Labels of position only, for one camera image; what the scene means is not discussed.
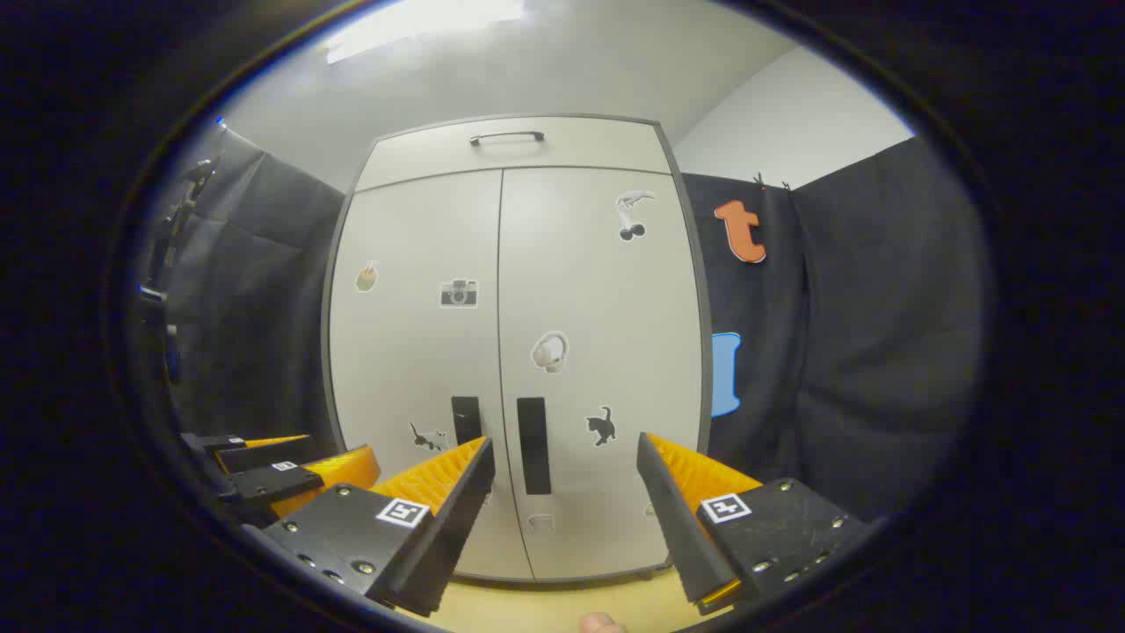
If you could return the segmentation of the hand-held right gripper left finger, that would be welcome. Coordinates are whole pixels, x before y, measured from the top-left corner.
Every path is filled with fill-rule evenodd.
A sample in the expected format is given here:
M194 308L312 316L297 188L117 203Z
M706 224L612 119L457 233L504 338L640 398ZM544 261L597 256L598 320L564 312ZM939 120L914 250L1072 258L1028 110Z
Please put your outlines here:
M385 608L439 608L496 473L474 438L382 483L342 477L262 532L274 557Z

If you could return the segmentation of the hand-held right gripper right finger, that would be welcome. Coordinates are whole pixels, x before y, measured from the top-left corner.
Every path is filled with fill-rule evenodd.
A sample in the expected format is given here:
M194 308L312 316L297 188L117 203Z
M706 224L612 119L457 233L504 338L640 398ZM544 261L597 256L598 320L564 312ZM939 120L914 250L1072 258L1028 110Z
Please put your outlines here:
M639 436L636 472L687 600L703 615L783 600L873 533L795 478L763 483L654 433Z

